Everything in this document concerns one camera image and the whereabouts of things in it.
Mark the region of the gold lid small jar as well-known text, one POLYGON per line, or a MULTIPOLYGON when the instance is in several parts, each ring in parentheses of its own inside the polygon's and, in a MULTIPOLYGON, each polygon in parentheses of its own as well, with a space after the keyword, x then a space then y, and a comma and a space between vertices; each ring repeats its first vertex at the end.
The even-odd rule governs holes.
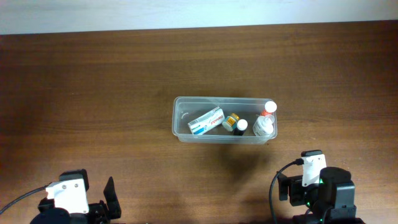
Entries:
POLYGON ((231 113, 222 122, 222 125, 227 131, 232 132, 236 128, 237 122, 239 120, 240 120, 240 117, 237 114, 231 113))

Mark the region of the white squeeze bottle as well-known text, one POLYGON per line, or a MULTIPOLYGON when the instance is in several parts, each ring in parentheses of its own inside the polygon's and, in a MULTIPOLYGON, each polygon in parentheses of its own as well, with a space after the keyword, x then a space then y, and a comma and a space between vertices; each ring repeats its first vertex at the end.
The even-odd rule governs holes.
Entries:
POLYGON ((274 122, 275 118, 273 115, 268 114, 265 116, 259 116, 253 125, 253 132, 259 137, 271 137, 274 133, 274 122))

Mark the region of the black bottle white cap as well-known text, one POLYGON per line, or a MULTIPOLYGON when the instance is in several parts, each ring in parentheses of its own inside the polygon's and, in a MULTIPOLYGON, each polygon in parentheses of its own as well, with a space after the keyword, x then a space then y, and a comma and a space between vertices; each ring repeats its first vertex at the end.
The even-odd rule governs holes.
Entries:
POLYGON ((242 136, 248 128, 248 122, 245 119, 240 119, 236 123, 236 128, 234 129, 233 134, 235 136, 242 136))

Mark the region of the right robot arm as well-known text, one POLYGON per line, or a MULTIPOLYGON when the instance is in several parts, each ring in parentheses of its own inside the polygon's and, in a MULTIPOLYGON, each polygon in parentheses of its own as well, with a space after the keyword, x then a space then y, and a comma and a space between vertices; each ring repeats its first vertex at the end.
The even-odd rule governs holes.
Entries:
POLYGON ((354 204, 355 184, 351 173, 338 167, 326 167, 320 171, 320 180, 302 186, 301 175, 287 177, 277 175, 279 200, 289 200, 291 206, 307 207, 303 215, 292 217, 296 224, 364 224, 356 217, 354 204))

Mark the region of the white blue small box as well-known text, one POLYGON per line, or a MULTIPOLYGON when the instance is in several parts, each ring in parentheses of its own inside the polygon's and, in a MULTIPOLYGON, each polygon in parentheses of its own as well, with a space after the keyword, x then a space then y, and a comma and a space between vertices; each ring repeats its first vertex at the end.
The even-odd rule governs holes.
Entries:
POLYGON ((223 110, 216 107, 206 114, 188 123, 188 127, 193 135, 203 135, 213 128, 220 125, 225 120, 223 110))

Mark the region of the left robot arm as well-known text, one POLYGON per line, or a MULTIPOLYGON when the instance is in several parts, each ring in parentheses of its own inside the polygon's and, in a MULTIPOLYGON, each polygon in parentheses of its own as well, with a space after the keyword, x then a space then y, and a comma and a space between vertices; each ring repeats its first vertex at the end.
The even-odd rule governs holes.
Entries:
POLYGON ((54 182, 45 190, 48 195, 40 201, 39 214, 32 223, 110 223, 121 218, 121 206, 112 177, 103 190, 105 200, 98 203, 87 202, 83 179, 54 182))

